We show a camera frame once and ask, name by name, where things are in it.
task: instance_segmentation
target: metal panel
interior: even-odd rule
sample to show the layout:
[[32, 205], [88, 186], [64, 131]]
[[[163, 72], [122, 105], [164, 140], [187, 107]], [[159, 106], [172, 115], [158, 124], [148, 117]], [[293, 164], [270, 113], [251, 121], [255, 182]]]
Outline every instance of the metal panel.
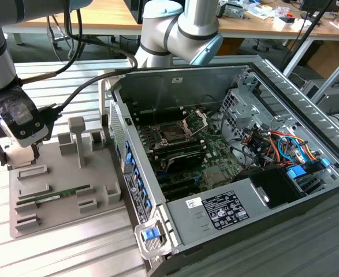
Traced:
[[339, 194], [173, 277], [339, 276]]

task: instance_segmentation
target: desk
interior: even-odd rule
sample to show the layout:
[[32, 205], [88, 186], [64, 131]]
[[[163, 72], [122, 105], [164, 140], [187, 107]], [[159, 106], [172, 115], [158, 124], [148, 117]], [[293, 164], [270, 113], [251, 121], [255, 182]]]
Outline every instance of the desk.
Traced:
[[[288, 6], [291, 13], [300, 18], [301, 12], [291, 4], [276, 0], [270, 6]], [[94, 0], [92, 4], [81, 10], [83, 20], [83, 33], [93, 35], [139, 35], [141, 25], [133, 19], [123, 0]], [[251, 14], [245, 13], [246, 19], [220, 18], [219, 32], [225, 38], [256, 38], [256, 39], [295, 39], [296, 31], [285, 29], [276, 31], [273, 28], [273, 19], [261, 20]], [[62, 15], [57, 15], [58, 21], [62, 24]], [[311, 36], [304, 42], [301, 49], [295, 55], [291, 63], [284, 71], [289, 75], [297, 65], [300, 58], [307, 51], [314, 40], [339, 40], [339, 30], [329, 24], [330, 20], [322, 19], [323, 24], [315, 27]], [[73, 31], [77, 33], [77, 18], [72, 14]], [[46, 19], [24, 22], [3, 28], [9, 33], [46, 33]]]

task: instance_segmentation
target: warning label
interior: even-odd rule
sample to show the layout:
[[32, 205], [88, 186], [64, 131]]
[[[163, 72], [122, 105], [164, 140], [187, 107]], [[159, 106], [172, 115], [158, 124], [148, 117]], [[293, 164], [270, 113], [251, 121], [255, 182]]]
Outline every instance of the warning label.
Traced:
[[249, 218], [233, 190], [202, 202], [214, 227], [218, 230]]

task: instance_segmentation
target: blue tab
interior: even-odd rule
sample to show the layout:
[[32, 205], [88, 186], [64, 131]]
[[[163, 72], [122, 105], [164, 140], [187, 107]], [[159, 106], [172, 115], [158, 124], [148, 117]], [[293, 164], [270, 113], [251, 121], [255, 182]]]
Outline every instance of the blue tab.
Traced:
[[143, 231], [142, 236], [143, 236], [145, 241], [149, 241], [149, 240], [152, 240], [154, 238], [158, 238], [158, 237], [160, 237], [159, 229], [158, 228], [152, 228], [152, 229], [148, 229], [146, 231]]
[[330, 161], [327, 158], [323, 158], [321, 160], [321, 163], [325, 166], [325, 167], [329, 167], [331, 165]]
[[288, 173], [293, 179], [295, 179], [306, 174], [307, 172], [301, 166], [294, 166], [289, 169]]
[[142, 190], [142, 198], [146, 198], [147, 197], [147, 192], [145, 189]]
[[139, 178], [139, 179], [137, 180], [137, 183], [139, 184], [139, 190], [142, 190], [142, 187], [143, 187], [143, 185], [144, 185], [142, 179]]
[[151, 208], [151, 202], [150, 202], [149, 199], [146, 200], [146, 207], [147, 207], [148, 210], [150, 210], [150, 208]]
[[128, 163], [131, 163], [131, 160], [132, 160], [132, 153], [128, 153], [127, 154], [127, 157], [125, 158], [125, 163], [128, 164]]

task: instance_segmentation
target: electronic equipment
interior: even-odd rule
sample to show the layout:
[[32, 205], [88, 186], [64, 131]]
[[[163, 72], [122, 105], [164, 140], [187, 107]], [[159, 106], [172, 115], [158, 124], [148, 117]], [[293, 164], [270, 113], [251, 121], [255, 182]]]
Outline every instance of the electronic equipment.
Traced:
[[[124, 0], [133, 18], [138, 24], [142, 24], [142, 14], [144, 11], [145, 4], [150, 0]], [[185, 6], [185, 0], [173, 0], [180, 3], [183, 7]]]
[[324, 83], [324, 79], [310, 80], [301, 88], [301, 91], [326, 114], [337, 114], [339, 113], [339, 79], [317, 99], [315, 94]]
[[339, 128], [267, 61], [144, 69], [109, 84], [109, 131], [150, 276], [339, 191]]
[[[314, 13], [322, 10], [327, 4], [327, 1], [323, 0], [304, 0], [299, 10], [307, 12], [307, 14], [302, 14], [302, 18], [307, 18], [307, 20], [314, 21]], [[333, 1], [332, 4], [328, 7], [326, 12], [338, 12], [339, 6], [336, 5], [336, 1]]]

